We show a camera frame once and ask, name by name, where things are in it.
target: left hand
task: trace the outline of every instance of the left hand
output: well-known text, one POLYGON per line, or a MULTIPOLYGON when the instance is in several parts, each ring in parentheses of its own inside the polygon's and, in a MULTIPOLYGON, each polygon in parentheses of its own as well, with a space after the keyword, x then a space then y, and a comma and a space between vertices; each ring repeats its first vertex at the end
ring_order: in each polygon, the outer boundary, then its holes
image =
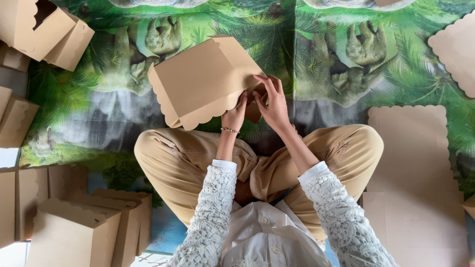
POLYGON ((239 98, 238 105, 232 109, 227 110, 221 116, 221 127, 239 131, 244 122, 244 112, 247 106, 247 91, 244 91, 239 98))

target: leg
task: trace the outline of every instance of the leg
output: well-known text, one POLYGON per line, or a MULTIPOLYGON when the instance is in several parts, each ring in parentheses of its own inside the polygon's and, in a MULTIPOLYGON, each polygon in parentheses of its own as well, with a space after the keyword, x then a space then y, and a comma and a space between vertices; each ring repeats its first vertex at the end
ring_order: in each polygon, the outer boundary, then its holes
MULTIPOLYGON (((143 132, 135 144, 135 157, 161 198, 186 225, 198 204, 207 167, 215 158, 218 133, 156 129, 143 132)), ((257 157, 244 141, 236 139, 233 162, 237 178, 247 180, 257 157)))
MULTIPOLYGON (((367 125, 346 125, 318 129, 304 142, 320 161, 325 161, 356 200, 378 164, 383 142, 378 133, 367 125)), ((272 201, 282 190, 294 187, 285 202, 317 240, 326 238, 313 203, 298 183, 298 170, 286 148, 270 158, 260 158, 251 173, 251 189, 257 198, 272 201)))

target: beige trousers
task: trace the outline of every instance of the beige trousers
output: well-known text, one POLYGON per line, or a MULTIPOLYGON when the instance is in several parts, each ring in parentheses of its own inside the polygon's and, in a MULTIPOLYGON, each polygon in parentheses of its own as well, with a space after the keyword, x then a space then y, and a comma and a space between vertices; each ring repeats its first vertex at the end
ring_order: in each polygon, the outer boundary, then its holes
MULTIPOLYGON (((135 145, 135 156, 148 179, 186 226, 198 204, 207 167, 215 158, 219 136, 165 128, 143 132, 135 145)), ((355 200, 361 196, 383 151, 376 131, 361 124, 318 129, 304 142, 320 161, 326 162, 355 200)), ((299 172, 287 148, 271 157, 257 157, 248 144, 237 139, 233 162, 237 163, 237 179, 249 179, 252 194, 262 201, 271 202, 293 187, 285 202, 316 240, 326 239, 313 202, 298 182, 299 172)))

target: white shirt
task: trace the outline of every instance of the white shirt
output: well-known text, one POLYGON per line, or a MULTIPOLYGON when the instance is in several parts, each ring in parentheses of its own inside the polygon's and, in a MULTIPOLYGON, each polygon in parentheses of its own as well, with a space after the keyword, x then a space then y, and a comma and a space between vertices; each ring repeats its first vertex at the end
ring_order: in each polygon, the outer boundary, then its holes
MULTIPOLYGON (((275 207, 264 202, 243 208, 233 204, 236 179, 235 163, 214 160, 208 167, 188 235, 169 266, 332 266, 323 253, 324 244, 312 237, 285 202, 275 207)), ((361 207, 325 162, 309 169, 299 181, 314 202, 342 267, 397 266, 361 207)))

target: lace cardigan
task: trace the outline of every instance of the lace cardigan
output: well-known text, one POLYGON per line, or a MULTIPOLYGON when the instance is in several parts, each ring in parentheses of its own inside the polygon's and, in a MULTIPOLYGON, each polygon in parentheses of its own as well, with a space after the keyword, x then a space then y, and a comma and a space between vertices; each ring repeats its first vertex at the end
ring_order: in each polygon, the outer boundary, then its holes
MULTIPOLYGON (((221 246, 228 233, 236 180, 235 170, 208 167, 188 235, 168 266, 218 266, 221 246)), ((307 197, 314 202, 321 225, 342 267, 398 266, 375 236, 363 209, 348 196, 324 162, 308 170, 299 181, 307 197), (309 175, 312 171, 315 173, 315 169, 322 171, 309 175)), ((236 264, 233 265, 268 266, 265 262, 247 263, 246 259, 237 259, 236 264)))

